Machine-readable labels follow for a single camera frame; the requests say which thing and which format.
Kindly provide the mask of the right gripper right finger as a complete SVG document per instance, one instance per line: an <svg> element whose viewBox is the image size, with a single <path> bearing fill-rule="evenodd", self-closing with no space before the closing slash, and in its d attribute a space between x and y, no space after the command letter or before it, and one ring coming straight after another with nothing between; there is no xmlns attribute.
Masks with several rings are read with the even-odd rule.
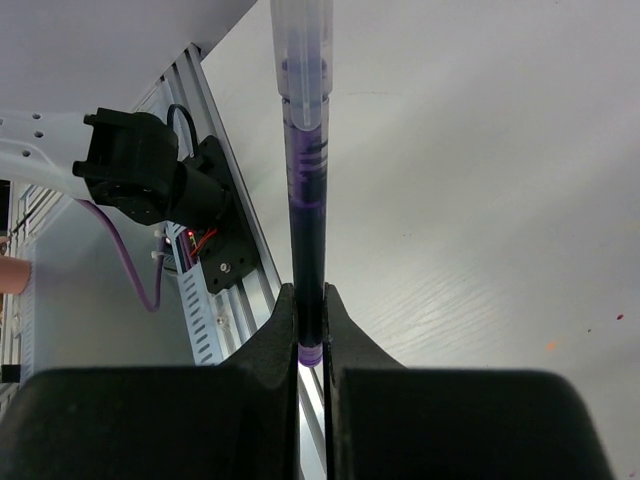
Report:
<svg viewBox="0 0 640 480"><path fill-rule="evenodd" d="M577 390L537 370L409 368L325 290L331 479L609 479Z"/></svg>

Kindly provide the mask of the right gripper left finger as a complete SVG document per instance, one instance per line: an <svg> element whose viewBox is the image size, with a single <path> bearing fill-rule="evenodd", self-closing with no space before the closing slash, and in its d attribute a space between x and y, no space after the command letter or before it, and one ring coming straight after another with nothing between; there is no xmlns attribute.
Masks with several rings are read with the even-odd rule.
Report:
<svg viewBox="0 0 640 480"><path fill-rule="evenodd" d="M268 321L216 366L48 370L1 423L5 479L295 479L297 320Z"/></svg>

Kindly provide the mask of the purple pen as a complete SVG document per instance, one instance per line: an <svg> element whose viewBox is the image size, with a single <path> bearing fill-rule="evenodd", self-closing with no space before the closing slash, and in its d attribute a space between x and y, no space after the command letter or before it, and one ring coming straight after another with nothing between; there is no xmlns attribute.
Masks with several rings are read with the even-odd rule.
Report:
<svg viewBox="0 0 640 480"><path fill-rule="evenodd" d="M328 111L311 131L297 129L282 98L293 285L298 322L298 359L306 367L322 360L326 253Z"/></svg>

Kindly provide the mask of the clear pen cap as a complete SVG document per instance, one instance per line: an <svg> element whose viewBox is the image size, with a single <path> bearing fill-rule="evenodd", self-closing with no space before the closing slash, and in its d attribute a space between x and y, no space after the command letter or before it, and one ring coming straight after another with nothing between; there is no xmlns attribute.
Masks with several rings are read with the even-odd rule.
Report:
<svg viewBox="0 0 640 480"><path fill-rule="evenodd" d="M270 7L278 92L293 125L314 130L333 88L333 3L280 0Z"/></svg>

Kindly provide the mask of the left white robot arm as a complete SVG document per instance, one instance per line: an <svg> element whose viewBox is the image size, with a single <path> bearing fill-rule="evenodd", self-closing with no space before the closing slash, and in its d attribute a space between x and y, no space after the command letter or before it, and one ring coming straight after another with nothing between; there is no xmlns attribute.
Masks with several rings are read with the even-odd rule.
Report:
<svg viewBox="0 0 640 480"><path fill-rule="evenodd" d="M230 187L206 172L190 112L164 119L100 108L93 114L1 113L1 177L118 209L134 222L214 228L230 210Z"/></svg>

